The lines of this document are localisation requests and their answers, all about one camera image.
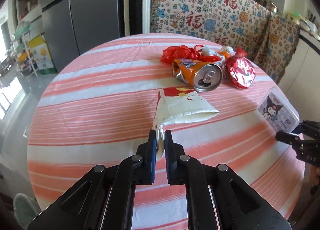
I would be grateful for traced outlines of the clear plastic kuromi box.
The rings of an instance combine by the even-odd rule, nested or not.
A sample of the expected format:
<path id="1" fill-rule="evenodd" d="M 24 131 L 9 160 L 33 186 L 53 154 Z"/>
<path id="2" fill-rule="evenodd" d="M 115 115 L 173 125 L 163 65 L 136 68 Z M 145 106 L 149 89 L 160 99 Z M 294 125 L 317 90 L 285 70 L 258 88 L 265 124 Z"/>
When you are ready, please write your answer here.
<path id="1" fill-rule="evenodd" d="M 268 90 L 258 105 L 258 112 L 275 132 L 292 132 L 300 122 L 299 113 L 277 87 Z"/>

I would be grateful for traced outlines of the red foil snack bag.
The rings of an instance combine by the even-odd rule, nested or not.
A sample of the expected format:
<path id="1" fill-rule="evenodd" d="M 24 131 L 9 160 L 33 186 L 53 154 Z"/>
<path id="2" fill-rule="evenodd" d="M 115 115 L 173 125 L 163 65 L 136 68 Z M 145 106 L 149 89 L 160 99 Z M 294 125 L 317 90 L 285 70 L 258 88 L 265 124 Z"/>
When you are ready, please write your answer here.
<path id="1" fill-rule="evenodd" d="M 227 77 L 239 89 L 248 89 L 256 77 L 253 64 L 246 56 L 247 53 L 241 47 L 237 47 L 235 55 L 227 58 L 224 63 Z"/>

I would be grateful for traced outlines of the crushed orange soda can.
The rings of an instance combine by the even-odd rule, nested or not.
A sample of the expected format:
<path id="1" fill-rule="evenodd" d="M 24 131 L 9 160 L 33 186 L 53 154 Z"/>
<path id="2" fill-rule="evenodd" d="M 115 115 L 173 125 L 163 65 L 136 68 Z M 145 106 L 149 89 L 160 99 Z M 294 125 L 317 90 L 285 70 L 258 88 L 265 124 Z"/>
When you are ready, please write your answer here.
<path id="1" fill-rule="evenodd" d="M 175 59 L 172 61 L 172 73 L 176 79 L 192 86 L 197 92 L 210 92 L 222 82 L 221 68 L 210 62 Z"/>

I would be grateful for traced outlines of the white red paper cup carton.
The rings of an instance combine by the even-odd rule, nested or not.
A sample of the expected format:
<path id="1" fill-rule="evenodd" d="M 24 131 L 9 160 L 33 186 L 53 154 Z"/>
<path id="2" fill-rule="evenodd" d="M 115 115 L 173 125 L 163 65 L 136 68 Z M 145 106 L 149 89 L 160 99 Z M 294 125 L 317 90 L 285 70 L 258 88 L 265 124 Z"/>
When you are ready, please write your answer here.
<path id="1" fill-rule="evenodd" d="M 170 87 L 158 92 L 152 129 L 156 131 L 156 160 L 164 154 L 165 125 L 198 123 L 217 116 L 219 111 L 208 103 L 195 89 Z"/>

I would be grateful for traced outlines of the red plastic bag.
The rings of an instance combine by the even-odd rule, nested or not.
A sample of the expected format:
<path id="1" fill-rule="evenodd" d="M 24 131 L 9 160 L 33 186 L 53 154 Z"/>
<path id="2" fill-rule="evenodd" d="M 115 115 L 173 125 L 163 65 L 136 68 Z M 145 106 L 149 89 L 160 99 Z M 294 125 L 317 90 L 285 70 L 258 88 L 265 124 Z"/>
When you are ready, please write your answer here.
<path id="1" fill-rule="evenodd" d="M 203 53 L 203 45 L 195 45 L 189 48 L 186 45 L 170 46 L 163 50 L 160 58 L 162 63 L 172 64 L 175 59 L 197 60 L 201 62 L 219 62 L 223 60 L 223 55 L 216 52 Z"/>

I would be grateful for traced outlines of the white lower cabinets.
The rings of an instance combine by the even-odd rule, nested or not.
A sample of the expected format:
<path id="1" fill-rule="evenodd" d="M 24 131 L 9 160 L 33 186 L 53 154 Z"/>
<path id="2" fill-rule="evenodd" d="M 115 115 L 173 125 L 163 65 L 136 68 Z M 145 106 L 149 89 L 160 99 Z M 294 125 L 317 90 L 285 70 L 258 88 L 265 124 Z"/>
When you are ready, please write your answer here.
<path id="1" fill-rule="evenodd" d="M 278 86 L 302 121 L 319 121 L 319 65 L 319 41 L 301 30 L 296 51 Z"/>

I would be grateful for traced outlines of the orange snack wrapper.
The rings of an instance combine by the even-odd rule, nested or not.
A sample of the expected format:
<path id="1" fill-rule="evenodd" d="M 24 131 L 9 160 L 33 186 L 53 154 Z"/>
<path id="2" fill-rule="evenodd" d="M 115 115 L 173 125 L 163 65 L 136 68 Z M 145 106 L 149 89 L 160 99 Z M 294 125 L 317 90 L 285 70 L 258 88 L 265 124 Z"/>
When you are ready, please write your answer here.
<path id="1" fill-rule="evenodd" d="M 223 64 L 225 63 L 227 58 L 229 58 L 230 56 L 231 56 L 230 53 L 227 51 L 223 51 L 223 52 L 216 52 L 215 51 L 213 53 L 213 57 L 214 57 L 213 62 L 221 67 L 221 66 L 223 66 Z"/>

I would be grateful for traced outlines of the silver foil wrapper ball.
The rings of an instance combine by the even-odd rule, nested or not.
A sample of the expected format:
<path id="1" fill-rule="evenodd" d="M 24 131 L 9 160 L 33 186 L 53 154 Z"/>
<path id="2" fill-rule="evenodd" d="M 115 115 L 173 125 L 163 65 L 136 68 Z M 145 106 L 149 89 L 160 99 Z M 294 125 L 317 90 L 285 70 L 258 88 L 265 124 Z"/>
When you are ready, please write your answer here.
<path id="1" fill-rule="evenodd" d="M 220 54 L 224 55 L 225 53 L 229 54 L 229 56 L 234 56 L 235 55 L 235 51 L 231 46 L 223 46 L 220 51 Z"/>

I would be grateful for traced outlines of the white container yellow bag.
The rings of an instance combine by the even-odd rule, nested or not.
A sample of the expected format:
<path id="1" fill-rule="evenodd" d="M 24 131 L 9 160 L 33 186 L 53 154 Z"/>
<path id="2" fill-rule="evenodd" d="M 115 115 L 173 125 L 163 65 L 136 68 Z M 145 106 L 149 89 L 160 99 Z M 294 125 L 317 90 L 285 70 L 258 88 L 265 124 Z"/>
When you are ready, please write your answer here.
<path id="1" fill-rule="evenodd" d="M 288 13 L 286 19 L 295 23 L 296 25 L 300 25 L 301 21 L 304 20 L 304 18 L 298 12 Z"/>

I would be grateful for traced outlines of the steel pot with lid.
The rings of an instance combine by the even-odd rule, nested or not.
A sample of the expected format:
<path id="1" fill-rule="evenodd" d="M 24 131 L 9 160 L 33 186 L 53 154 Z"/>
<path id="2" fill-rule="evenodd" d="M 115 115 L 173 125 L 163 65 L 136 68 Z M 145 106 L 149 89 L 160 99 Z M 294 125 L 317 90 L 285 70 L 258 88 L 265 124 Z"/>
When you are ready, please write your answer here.
<path id="1" fill-rule="evenodd" d="M 263 0 L 262 6 L 264 6 L 270 12 L 273 12 L 275 14 L 281 14 L 279 8 L 272 1 Z"/>

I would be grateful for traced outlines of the green tiered storage rack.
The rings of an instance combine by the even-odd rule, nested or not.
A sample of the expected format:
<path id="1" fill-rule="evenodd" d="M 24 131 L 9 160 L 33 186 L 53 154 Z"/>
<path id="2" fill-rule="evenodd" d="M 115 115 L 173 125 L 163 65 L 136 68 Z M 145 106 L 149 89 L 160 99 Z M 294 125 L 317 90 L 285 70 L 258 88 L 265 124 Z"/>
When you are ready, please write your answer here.
<path id="1" fill-rule="evenodd" d="M 11 43 L 14 49 L 14 56 L 23 76 L 34 74 L 38 77 L 38 67 L 29 42 L 37 36 L 43 35 L 43 33 L 42 18 L 36 17 L 32 21 L 20 21 L 12 35 Z"/>

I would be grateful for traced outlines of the yellow cardboard box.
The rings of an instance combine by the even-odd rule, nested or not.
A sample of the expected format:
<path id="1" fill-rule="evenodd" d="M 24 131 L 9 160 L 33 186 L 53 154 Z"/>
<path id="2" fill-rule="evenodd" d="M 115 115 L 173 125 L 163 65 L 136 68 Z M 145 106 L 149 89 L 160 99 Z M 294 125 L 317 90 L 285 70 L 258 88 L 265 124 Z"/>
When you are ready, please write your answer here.
<path id="1" fill-rule="evenodd" d="M 41 35 L 30 40 L 28 46 L 41 74 L 57 73 L 48 45 Z"/>

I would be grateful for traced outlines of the patterned fu character cloth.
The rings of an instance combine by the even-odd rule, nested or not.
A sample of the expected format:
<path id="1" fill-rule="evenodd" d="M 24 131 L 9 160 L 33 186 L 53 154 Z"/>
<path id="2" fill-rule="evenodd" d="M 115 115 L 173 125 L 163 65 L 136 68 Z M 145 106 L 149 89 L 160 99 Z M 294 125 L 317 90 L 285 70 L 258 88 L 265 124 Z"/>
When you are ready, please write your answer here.
<path id="1" fill-rule="evenodd" d="M 299 26 L 254 0 L 152 0 L 151 31 L 241 47 L 279 83 L 299 40 Z"/>

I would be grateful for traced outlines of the grey double door refrigerator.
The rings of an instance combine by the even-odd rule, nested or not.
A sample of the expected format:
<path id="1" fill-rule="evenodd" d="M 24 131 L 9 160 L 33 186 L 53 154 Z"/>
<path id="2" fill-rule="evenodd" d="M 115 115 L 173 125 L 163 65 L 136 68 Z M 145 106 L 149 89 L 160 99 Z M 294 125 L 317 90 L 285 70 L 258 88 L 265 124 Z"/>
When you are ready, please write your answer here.
<path id="1" fill-rule="evenodd" d="M 44 37 L 57 71 L 125 35 L 124 0 L 40 0 Z"/>

